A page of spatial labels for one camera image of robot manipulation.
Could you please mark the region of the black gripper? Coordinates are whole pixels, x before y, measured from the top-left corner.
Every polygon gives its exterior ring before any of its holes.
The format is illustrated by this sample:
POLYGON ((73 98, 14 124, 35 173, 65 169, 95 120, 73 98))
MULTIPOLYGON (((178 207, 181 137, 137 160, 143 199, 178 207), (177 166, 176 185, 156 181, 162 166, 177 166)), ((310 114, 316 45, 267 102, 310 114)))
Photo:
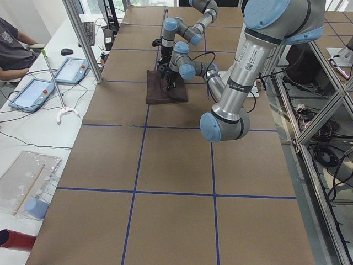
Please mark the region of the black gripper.
POLYGON ((160 65, 166 65, 169 63, 172 55, 172 48, 161 46, 161 58, 159 59, 160 65))
POLYGON ((178 72, 167 70, 167 73, 166 73, 167 91, 171 91, 172 89, 175 88, 175 81, 177 80, 177 78, 178 78, 178 72))

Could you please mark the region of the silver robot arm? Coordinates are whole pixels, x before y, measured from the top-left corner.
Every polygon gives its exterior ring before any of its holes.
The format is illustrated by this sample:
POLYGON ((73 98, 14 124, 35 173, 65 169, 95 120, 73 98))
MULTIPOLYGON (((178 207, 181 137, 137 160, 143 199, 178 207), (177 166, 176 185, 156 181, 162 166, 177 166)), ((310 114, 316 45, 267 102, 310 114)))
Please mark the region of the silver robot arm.
POLYGON ((261 71, 271 49, 278 45, 307 43, 320 38, 324 29, 324 1, 248 1, 244 9, 245 42, 229 69, 226 82, 215 65, 193 61, 189 44, 198 44, 205 27, 218 15, 215 1, 190 1, 203 16, 188 27, 180 18, 164 23, 162 46, 171 47, 169 69, 189 80, 204 78, 217 102, 201 116, 200 129, 210 142, 236 140, 250 127, 243 103, 261 71))
POLYGON ((202 40, 205 29, 212 24, 218 16, 218 5, 214 0, 195 0, 189 4, 198 10, 202 17, 193 25, 187 25, 183 18, 166 18, 163 23, 162 34, 159 39, 152 42, 152 46, 161 47, 159 65, 166 65, 171 60, 175 36, 179 35, 187 42, 197 46, 202 40))

